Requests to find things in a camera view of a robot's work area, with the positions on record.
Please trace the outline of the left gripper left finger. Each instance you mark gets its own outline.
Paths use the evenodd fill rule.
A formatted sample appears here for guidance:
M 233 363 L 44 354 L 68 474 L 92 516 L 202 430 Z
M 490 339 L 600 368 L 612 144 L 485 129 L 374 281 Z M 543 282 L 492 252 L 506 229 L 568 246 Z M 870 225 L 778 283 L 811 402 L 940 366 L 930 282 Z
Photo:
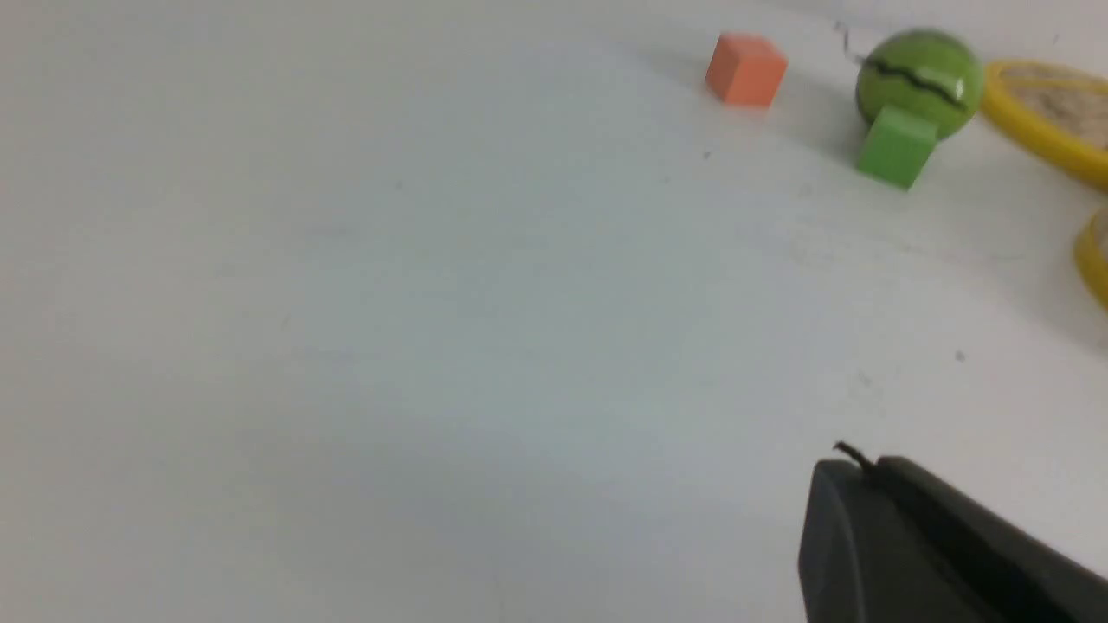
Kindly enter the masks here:
M 847 460 L 812 470 L 798 578 L 808 622 L 1001 622 Z

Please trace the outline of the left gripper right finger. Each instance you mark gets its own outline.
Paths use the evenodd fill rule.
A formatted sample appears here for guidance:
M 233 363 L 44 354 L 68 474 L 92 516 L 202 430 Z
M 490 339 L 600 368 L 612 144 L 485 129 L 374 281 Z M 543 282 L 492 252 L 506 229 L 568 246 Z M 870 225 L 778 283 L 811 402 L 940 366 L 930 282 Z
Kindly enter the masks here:
M 1030 537 L 904 457 L 870 478 L 907 517 L 938 566 L 1001 622 L 1105 622 L 1105 578 Z

